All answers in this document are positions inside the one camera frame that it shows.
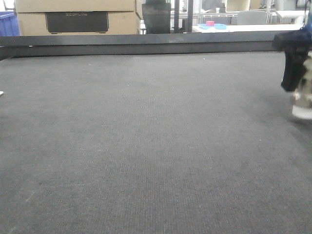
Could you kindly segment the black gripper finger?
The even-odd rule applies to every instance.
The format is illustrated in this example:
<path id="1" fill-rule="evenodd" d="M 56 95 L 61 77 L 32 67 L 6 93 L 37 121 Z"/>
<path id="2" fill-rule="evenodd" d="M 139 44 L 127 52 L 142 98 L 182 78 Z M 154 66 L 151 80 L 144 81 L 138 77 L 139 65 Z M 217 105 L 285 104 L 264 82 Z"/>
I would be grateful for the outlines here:
<path id="1" fill-rule="evenodd" d="M 286 92 L 293 92 L 306 73 L 304 62 L 310 50 L 310 32 L 297 30 L 275 35 L 273 48 L 285 52 L 285 70 L 281 82 Z"/>

